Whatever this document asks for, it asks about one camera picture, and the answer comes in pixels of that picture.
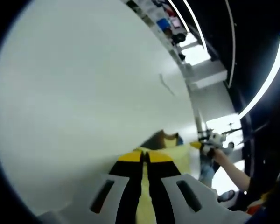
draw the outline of white curved panel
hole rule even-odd
[[[26,8],[0,51],[0,162],[35,214],[70,202],[78,180],[161,128],[196,138],[182,74],[132,10],[119,0]]]

